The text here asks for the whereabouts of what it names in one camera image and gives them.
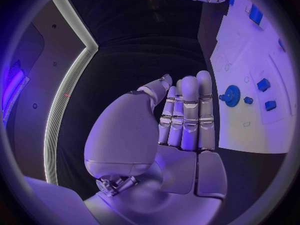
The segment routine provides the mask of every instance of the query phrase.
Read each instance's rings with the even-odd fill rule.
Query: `blue gear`
[[[219,99],[224,101],[228,107],[235,107],[241,99],[241,91],[235,85],[230,85],[224,95],[220,95]]]

